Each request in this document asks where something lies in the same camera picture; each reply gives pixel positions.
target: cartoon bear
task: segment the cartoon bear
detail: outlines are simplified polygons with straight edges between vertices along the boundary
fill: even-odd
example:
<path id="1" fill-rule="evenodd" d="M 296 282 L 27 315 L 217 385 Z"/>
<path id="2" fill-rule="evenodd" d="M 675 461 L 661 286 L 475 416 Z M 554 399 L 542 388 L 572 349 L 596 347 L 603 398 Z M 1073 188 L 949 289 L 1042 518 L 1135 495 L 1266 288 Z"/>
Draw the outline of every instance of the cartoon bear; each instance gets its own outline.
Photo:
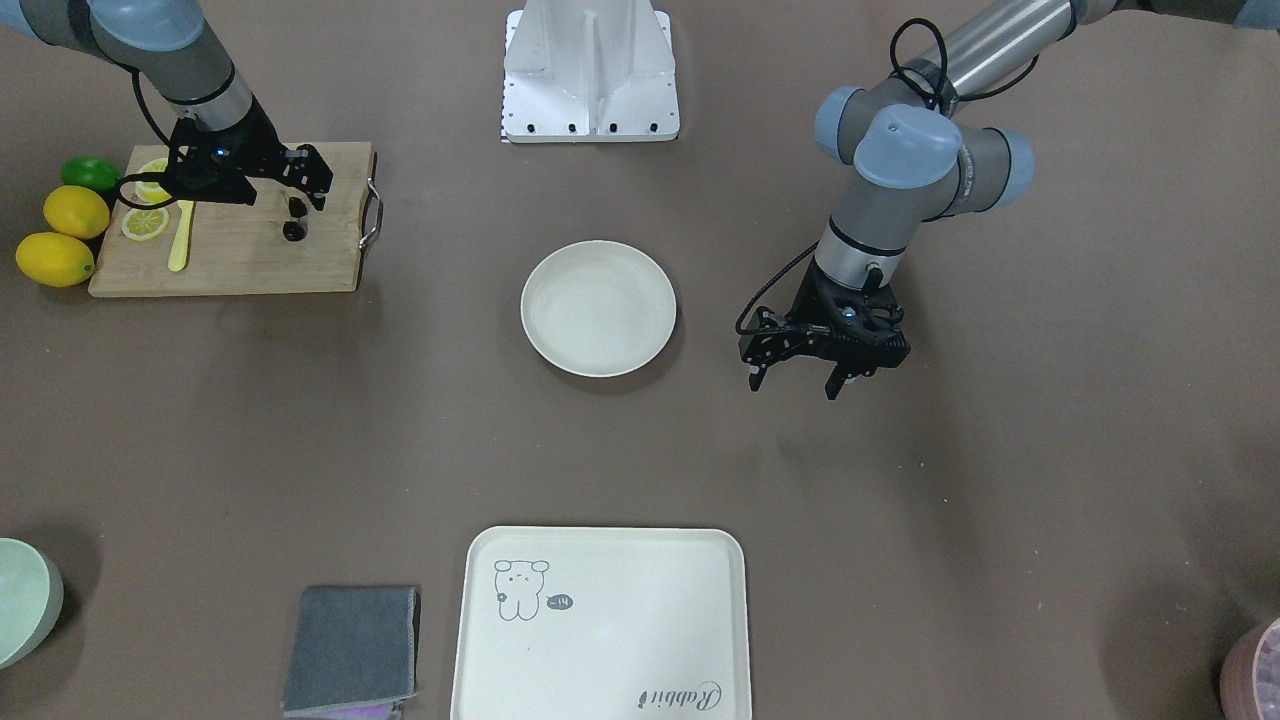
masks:
<path id="1" fill-rule="evenodd" d="M 493 564 L 498 571 L 493 584 L 498 591 L 498 615 L 503 620 L 532 620 L 538 615 L 540 598 L 547 583 L 545 573 L 550 568 L 545 560 L 499 560 Z"/>

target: white bowl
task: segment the white bowl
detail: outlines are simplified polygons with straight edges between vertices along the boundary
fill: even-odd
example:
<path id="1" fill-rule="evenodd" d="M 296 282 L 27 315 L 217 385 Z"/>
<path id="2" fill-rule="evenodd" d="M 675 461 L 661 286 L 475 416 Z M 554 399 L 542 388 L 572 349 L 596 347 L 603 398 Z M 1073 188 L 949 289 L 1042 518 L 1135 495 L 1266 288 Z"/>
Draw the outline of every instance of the white bowl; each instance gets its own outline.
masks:
<path id="1" fill-rule="evenodd" d="M 0 669 L 19 661 L 54 629 L 63 578 L 42 552 L 0 538 Z"/>
<path id="2" fill-rule="evenodd" d="M 676 291 L 635 247 L 588 240 L 534 268 L 520 296 L 534 348 L 576 375 L 611 378 L 653 360 L 676 327 Z"/>

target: lemon slice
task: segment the lemon slice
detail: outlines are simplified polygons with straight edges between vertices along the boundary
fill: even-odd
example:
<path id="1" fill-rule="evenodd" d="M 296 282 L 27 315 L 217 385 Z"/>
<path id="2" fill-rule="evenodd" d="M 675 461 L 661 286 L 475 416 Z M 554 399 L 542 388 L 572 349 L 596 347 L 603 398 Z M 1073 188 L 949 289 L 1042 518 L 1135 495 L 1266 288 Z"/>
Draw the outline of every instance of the lemon slice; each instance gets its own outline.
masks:
<path id="1" fill-rule="evenodd" d="M 138 242 L 154 240 L 169 227 L 169 209 L 129 210 L 120 220 L 120 232 Z"/>
<path id="2" fill-rule="evenodd" d="M 150 163 L 142 165 L 137 169 L 140 173 L 163 173 L 165 168 L 169 167 L 168 158 L 156 158 Z M 155 182 L 142 182 L 137 181 L 133 183 L 133 195 L 138 196 L 138 200 L 146 202 L 147 205 L 155 205 L 156 202 L 164 202 L 169 200 L 169 193 L 165 192 L 160 183 Z"/>

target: rectangular tray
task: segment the rectangular tray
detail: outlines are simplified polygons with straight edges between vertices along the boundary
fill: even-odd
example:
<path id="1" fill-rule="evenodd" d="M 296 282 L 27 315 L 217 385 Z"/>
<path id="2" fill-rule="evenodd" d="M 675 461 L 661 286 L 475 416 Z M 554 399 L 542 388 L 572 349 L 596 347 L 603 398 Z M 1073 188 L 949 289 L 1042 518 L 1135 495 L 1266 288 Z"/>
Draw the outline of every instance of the rectangular tray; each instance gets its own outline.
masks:
<path id="1" fill-rule="evenodd" d="M 453 720 L 749 720 L 746 570 L 710 529 L 490 528 L 467 553 Z"/>

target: gray cloth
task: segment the gray cloth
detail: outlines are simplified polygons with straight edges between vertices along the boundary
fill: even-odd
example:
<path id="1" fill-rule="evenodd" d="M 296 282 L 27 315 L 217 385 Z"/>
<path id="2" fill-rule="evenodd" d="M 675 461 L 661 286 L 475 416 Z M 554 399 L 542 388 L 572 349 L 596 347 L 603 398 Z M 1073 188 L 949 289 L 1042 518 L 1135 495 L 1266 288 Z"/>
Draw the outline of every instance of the gray cloth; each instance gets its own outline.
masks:
<path id="1" fill-rule="evenodd" d="M 397 703 L 413 696 L 412 587 L 315 587 L 298 603 L 284 716 Z"/>

